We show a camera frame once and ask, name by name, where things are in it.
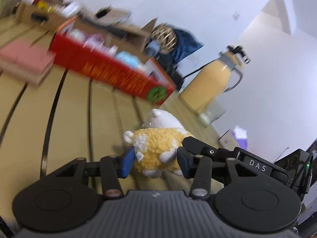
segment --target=yellow fuzzy fabric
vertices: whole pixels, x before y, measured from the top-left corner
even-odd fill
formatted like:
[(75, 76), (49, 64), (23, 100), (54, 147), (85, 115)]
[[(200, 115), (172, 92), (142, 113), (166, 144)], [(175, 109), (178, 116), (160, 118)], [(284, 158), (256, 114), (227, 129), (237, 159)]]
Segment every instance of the yellow fuzzy fabric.
[(134, 132), (132, 137), (133, 143), (135, 139), (140, 135), (146, 135), (146, 151), (141, 151), (144, 155), (143, 159), (140, 162), (135, 162), (135, 167), (139, 172), (143, 170), (165, 170), (168, 169), (169, 171), (174, 171), (180, 169), (177, 159), (175, 159), (172, 163), (164, 164), (159, 161), (159, 156), (163, 152), (170, 151), (175, 146), (175, 141), (177, 147), (182, 146), (182, 141), (184, 138), (193, 136), (189, 132), (186, 132), (186, 135), (181, 134), (175, 128), (169, 129), (160, 129), (160, 128), (147, 128), (147, 129), (140, 129)]

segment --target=wall outlet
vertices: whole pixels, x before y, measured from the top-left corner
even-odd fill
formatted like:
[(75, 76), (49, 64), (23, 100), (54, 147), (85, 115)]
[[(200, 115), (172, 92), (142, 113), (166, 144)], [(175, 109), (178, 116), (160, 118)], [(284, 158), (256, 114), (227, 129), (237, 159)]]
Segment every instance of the wall outlet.
[(238, 21), (238, 19), (240, 18), (240, 12), (235, 12), (232, 16), (232, 18), (235, 20), (235, 21)]

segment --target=wooden table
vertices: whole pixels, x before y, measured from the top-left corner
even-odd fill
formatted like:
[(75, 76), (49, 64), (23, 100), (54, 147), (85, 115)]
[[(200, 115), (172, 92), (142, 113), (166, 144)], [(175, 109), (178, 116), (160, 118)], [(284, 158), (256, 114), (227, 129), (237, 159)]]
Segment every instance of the wooden table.
[[(0, 20), (0, 47), (13, 40), (27, 39), (48, 49), (53, 33)], [(137, 130), (153, 105), (124, 94), (106, 84), (91, 81), (78, 73), (53, 66), (39, 87), (0, 75), (0, 215), (13, 219), (11, 204), (23, 188), (77, 158), (98, 161), (107, 155), (120, 155), (125, 144), (122, 134)], [(202, 128), (195, 117), (173, 94), (161, 107), (175, 115), (195, 137), (217, 147), (212, 127)], [(129, 189), (183, 189), (191, 181), (164, 173), (149, 179), (133, 171), (120, 183)], [(213, 189), (222, 185), (213, 183)]]

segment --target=pink sponge block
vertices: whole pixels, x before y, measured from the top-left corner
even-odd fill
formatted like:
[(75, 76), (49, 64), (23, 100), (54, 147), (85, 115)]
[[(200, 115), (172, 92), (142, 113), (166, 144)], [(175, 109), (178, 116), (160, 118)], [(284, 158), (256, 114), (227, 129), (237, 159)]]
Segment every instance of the pink sponge block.
[(0, 50), (0, 68), (20, 79), (38, 85), (49, 72), (55, 54), (30, 42), (17, 40)]

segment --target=plush toy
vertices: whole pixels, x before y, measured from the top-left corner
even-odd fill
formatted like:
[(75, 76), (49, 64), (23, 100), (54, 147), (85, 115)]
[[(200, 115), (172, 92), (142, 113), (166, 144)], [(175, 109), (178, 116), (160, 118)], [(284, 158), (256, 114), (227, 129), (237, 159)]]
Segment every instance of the plush toy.
[(134, 146), (135, 167), (147, 177), (158, 178), (162, 171), (182, 176), (177, 163), (177, 148), (184, 138), (192, 136), (169, 112), (153, 109), (148, 121), (134, 133), (126, 131), (124, 141)]

